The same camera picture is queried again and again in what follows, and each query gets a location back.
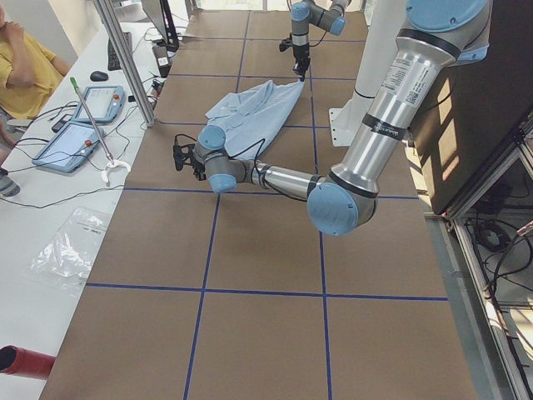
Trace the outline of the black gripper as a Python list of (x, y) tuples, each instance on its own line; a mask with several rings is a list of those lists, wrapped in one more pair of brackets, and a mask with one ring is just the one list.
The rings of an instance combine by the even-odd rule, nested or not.
[(187, 144), (186, 145), (186, 151), (185, 151), (185, 157), (186, 157), (186, 165), (192, 167), (193, 170), (193, 176), (197, 181), (205, 181), (207, 179), (205, 166), (204, 164), (197, 159), (197, 156), (194, 152), (195, 145), (194, 144)]
[(304, 45), (292, 44), (292, 52), (295, 58), (295, 66), (293, 67), (293, 71), (296, 75), (298, 75), (298, 79), (301, 82), (304, 82), (306, 79), (305, 74), (311, 61), (310, 45), (308, 43)]

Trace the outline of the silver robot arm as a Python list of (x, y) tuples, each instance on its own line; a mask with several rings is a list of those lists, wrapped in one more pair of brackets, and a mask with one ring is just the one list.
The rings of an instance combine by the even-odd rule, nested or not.
[(280, 43), (279, 49), (281, 52), (292, 49), (295, 58), (293, 71), (301, 82), (305, 80), (311, 62), (309, 27), (312, 25), (325, 33), (339, 36), (346, 25), (345, 13), (350, 4), (350, 0), (334, 0), (325, 9), (314, 1), (300, 1), (291, 6), (291, 32)]
[(405, 19), (385, 41), (388, 69), (369, 108), (355, 117), (348, 102), (334, 113), (332, 126), (344, 128), (352, 140), (326, 176), (258, 161), (294, 107), (302, 82), (265, 82), (226, 95), (208, 112), (195, 143), (174, 146), (177, 169), (191, 166), (215, 193), (250, 183), (303, 201), (313, 225), (327, 235), (368, 222), (377, 207), (378, 178), (438, 73), (482, 60), (489, 45), (489, 1), (404, 1), (400, 9)]

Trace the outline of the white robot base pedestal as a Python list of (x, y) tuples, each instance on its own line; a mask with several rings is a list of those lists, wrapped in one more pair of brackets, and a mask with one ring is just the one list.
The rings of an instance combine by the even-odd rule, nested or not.
[(332, 145), (347, 147), (397, 54), (396, 35), (406, 19), (406, 0), (381, 0), (372, 10), (353, 94), (342, 108), (331, 108)]

